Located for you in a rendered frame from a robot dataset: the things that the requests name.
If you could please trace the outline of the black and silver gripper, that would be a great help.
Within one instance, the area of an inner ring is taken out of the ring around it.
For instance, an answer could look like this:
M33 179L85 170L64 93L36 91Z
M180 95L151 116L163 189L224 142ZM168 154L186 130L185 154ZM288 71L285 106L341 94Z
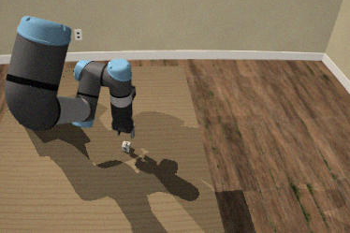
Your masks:
M135 126L132 119L132 101L136 96L136 86L132 85L132 93L125 98L116 98L110 95L111 116L115 120L112 120L112 129L117 131L117 136L121 132L130 134L131 139L135 136ZM113 106L114 105L114 106ZM116 107L115 107L116 106ZM118 122L116 122L118 121ZM123 122L123 123L120 123ZM134 130L134 131L133 131Z

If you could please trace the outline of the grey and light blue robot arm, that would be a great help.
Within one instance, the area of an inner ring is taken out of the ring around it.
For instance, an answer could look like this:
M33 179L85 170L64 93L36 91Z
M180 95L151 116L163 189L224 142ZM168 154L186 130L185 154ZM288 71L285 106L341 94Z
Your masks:
M14 118L31 130L48 130L67 122L90 128L101 86L109 87L116 98L132 93L130 63L114 59L108 65L80 60L74 69L75 80L80 82L76 97L57 95L71 33L66 25L30 16L23 17L17 28L5 98Z

